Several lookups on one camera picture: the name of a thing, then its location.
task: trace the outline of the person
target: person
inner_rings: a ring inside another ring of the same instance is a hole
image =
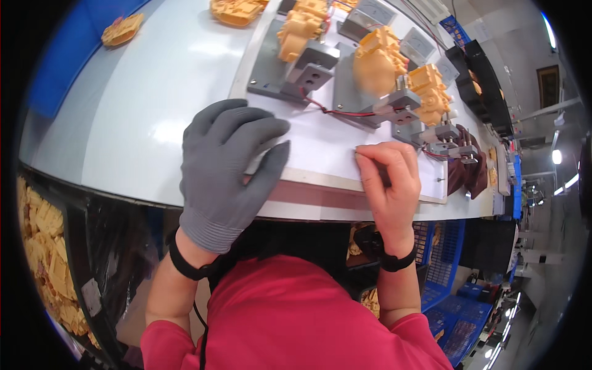
[[[398,271],[380,270],[380,319],[322,268],[280,254],[240,260],[226,272],[208,302],[207,343],[202,337],[194,346],[189,312],[197,280],[229,252],[275,188],[289,141],[268,150],[248,182],[244,172],[262,143],[288,129],[287,121],[230,99],[199,112],[184,131],[184,209],[150,290],[144,368],[452,369],[421,313],[412,226],[421,188],[417,154],[396,142],[355,149],[385,254],[399,262],[411,256]],[[376,163],[386,166],[390,187]]]

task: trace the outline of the black wrist strap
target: black wrist strap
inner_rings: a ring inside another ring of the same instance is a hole
[[[173,261],[173,265],[181,273],[181,275],[185,276],[194,281],[202,280],[203,278],[210,275],[210,272],[215,270],[213,268],[213,263],[209,265],[203,265],[202,267],[196,269],[195,267],[191,266],[189,262],[187,262],[179,249],[177,248],[177,242],[174,236],[169,241],[169,253],[170,259]]]
[[[417,247],[413,246],[413,250],[407,256],[399,259],[395,256],[390,256],[383,252],[382,256],[378,258],[380,267],[388,272],[397,272],[411,265],[417,256]]]

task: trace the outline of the wrist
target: wrist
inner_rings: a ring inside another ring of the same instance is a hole
[[[182,228],[177,229],[175,241],[177,244],[177,249],[179,249],[179,253],[183,259],[196,269],[199,269],[204,265],[209,265],[218,257],[218,254],[205,250],[196,245],[187,236],[187,234],[185,234]]]
[[[404,258],[411,253],[415,245],[415,234],[413,226],[408,230],[400,230],[382,235],[384,241],[384,252],[389,256]]]

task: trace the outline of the fluorescent light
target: fluorescent light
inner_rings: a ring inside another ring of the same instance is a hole
[[[497,351],[495,352],[495,354],[493,355],[493,358],[491,359],[491,362],[490,362],[489,366],[487,367],[488,369],[491,369],[491,367],[493,366],[493,363],[497,359],[497,355],[500,354],[500,351],[501,351],[501,348],[498,348]]]
[[[551,159],[553,159],[553,163],[556,165],[560,165],[561,164],[561,160],[563,159],[561,157],[561,151],[559,149],[555,149],[552,153],[551,153]]]
[[[551,29],[551,25],[549,24],[547,17],[545,16],[545,14],[542,14],[542,15],[543,15],[543,19],[545,20],[545,26],[547,26],[547,33],[549,34],[549,42],[551,44],[551,47],[553,49],[555,49],[557,47],[557,44],[555,43],[555,35],[553,34],[553,30]]]
[[[580,174],[576,173],[574,177],[571,178],[568,182],[565,183],[565,189],[569,188],[571,185],[575,184],[576,181],[580,178]]]
[[[510,328],[512,327],[512,325],[510,325],[510,327],[508,328],[508,331],[506,332],[506,334],[504,334],[504,338],[501,340],[502,342],[506,341],[506,337],[508,336],[508,334],[510,333]]]

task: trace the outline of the bare hand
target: bare hand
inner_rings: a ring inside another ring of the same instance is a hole
[[[384,187],[372,159],[387,167],[391,187]],[[415,149],[394,141],[360,145],[356,161],[385,252],[398,258],[407,256],[413,248],[413,214],[422,189]]]

